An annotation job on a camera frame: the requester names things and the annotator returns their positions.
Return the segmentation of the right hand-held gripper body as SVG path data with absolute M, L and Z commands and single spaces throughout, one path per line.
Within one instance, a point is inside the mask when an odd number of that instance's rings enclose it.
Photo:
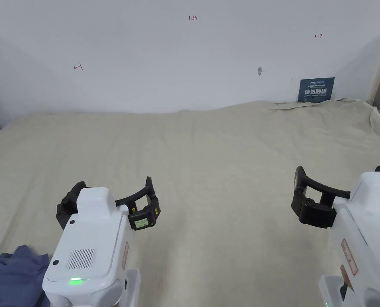
M 348 276 L 323 275 L 325 307 L 380 307 L 380 171 L 363 173 L 349 199 L 337 197 L 329 228 L 332 247 Z

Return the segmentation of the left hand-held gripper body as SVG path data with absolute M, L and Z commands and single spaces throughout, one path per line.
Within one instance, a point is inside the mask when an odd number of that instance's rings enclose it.
M 136 307 L 141 275 L 128 266 L 134 231 L 109 189 L 83 188 L 44 275 L 53 307 Z

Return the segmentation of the person's right hand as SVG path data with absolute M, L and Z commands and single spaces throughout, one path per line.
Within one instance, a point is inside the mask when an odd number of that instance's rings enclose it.
M 349 287 L 350 289 L 352 289 L 352 285 L 351 285 L 351 282 L 350 282 L 350 280 L 349 280 L 349 276 L 348 276 L 348 274 L 347 274 L 347 272 L 346 272 L 346 270 L 345 270 L 344 265 L 341 265 L 341 266 L 340 266 L 340 271 L 341 271 L 341 275 L 342 275 L 343 280 L 344 280 L 344 284 L 345 284 L 347 287 Z

